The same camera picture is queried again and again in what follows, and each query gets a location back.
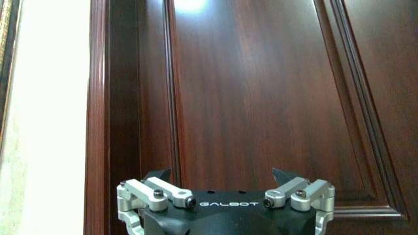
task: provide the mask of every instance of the bolt head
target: bolt head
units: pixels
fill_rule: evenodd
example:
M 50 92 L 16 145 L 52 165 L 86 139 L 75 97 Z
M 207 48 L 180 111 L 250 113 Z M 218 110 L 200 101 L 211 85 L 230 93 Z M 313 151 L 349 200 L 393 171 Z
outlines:
M 271 208 L 271 207 L 274 206 L 274 201 L 273 201 L 271 199 L 266 198 L 266 199 L 263 200 L 263 206 L 265 206 L 266 208 Z
M 302 189 L 299 189 L 299 190 L 297 190 L 297 192 L 295 192 L 295 195 L 299 197 L 299 198 L 306 198 L 306 191 L 305 190 L 302 190 Z
M 160 189 L 154 190 L 154 197 L 155 198 L 163 198 L 164 197 L 164 192 Z
M 196 205 L 196 198 L 188 197 L 186 200 L 186 208 L 191 209 L 195 207 L 195 205 Z

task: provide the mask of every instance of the wood molding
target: wood molding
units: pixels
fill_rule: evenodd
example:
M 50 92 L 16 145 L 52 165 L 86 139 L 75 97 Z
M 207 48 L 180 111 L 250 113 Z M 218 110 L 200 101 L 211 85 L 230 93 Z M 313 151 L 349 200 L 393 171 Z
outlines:
M 107 0 L 91 1 L 84 234 L 110 233 Z
M 349 70 L 353 79 L 353 83 L 357 91 L 357 99 L 359 101 L 362 120 L 367 130 L 367 137 L 371 144 L 373 156 L 375 158 L 379 176 L 382 179 L 385 192 L 389 200 L 389 208 L 362 208 L 355 210 L 341 210 L 335 213 L 337 217 L 393 217 L 406 219 L 405 202 L 401 195 L 401 189 L 397 181 L 397 177 L 393 170 L 391 160 L 386 147 L 386 141 L 382 133 L 382 127 L 374 107 L 370 88 L 367 85 L 366 74 L 363 65 L 361 62 L 358 47 L 355 38 L 350 26 L 350 20 L 347 17 L 345 3 L 342 0 L 326 0 L 325 8 L 329 12 L 333 12 L 331 20 L 337 27 L 333 27 L 334 39 L 337 44 L 342 45 L 339 50 L 339 57 L 345 57 L 342 61 L 343 69 Z
M 140 178 L 138 3 L 92 0 L 84 234 L 120 234 L 116 186 Z
M 178 131 L 178 109 L 176 109 L 176 89 L 175 89 L 175 71 L 174 71 L 174 58 L 172 58 L 172 32 L 175 27 L 172 23 L 172 2 L 163 1 L 163 20 L 164 20 L 164 49 L 166 49 L 166 73 L 167 73 L 167 91 L 170 101 L 170 127 L 171 127 L 171 156 L 172 156 L 172 172 L 174 183 L 182 185 L 180 176 L 180 159 L 179 159 L 179 131 Z

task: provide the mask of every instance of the brown wooden door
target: brown wooden door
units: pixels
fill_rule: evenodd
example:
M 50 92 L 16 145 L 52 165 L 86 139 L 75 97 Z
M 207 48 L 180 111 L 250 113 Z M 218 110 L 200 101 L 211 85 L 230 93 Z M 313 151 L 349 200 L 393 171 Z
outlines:
M 139 1 L 142 173 L 337 188 L 330 234 L 414 234 L 418 2 Z

